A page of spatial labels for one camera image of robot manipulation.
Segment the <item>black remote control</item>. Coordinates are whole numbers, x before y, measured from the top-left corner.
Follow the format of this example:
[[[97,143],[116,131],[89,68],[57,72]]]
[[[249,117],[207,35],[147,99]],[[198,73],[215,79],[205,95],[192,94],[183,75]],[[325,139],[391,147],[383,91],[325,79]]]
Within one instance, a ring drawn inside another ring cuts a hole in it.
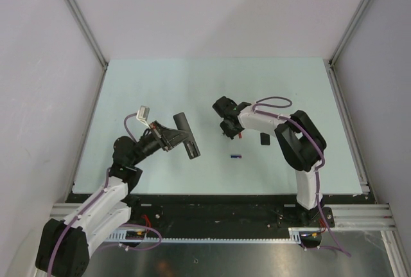
[[[180,112],[178,114],[175,114],[173,116],[173,119],[174,119],[177,129],[179,131],[183,131],[184,134],[186,135],[186,138],[183,141],[183,144],[188,154],[188,157],[190,159],[195,159],[197,157],[200,157],[200,150],[198,148],[198,145],[196,143],[195,137],[192,133],[191,127],[189,125],[189,122],[186,118],[185,113]]]

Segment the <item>black battery cover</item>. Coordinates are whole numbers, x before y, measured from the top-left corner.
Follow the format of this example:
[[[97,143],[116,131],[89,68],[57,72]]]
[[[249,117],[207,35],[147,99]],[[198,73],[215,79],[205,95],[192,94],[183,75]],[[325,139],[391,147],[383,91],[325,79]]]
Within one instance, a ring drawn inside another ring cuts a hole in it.
[[[260,143],[262,146],[270,146],[270,135],[266,133],[261,133]]]

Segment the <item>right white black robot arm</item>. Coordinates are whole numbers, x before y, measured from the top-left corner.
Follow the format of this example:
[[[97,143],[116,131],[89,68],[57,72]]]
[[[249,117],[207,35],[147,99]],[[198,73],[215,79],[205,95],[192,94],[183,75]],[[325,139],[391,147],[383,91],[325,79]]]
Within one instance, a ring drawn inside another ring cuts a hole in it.
[[[319,216],[323,216],[319,170],[326,163],[326,140],[302,110],[286,116],[260,109],[286,109],[292,105],[290,99],[281,96],[239,104],[222,96],[215,101],[213,109],[222,118],[220,128],[230,139],[244,130],[256,130],[277,139],[285,161],[295,170],[297,183],[297,204],[285,219],[303,226],[312,226]]]

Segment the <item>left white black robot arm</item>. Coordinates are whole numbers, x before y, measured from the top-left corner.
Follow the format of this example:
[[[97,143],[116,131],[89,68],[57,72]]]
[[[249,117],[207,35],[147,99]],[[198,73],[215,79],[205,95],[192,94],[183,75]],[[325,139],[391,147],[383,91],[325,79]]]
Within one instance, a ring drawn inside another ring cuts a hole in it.
[[[143,173],[137,164],[158,150],[169,152],[179,144],[185,146],[190,159],[199,156],[185,114],[178,113],[173,119],[176,129],[153,121],[139,140],[129,136],[115,140],[103,184],[63,219],[45,223],[35,259],[37,269],[48,276],[82,276],[94,252],[114,230],[141,220],[141,208],[125,202]]]

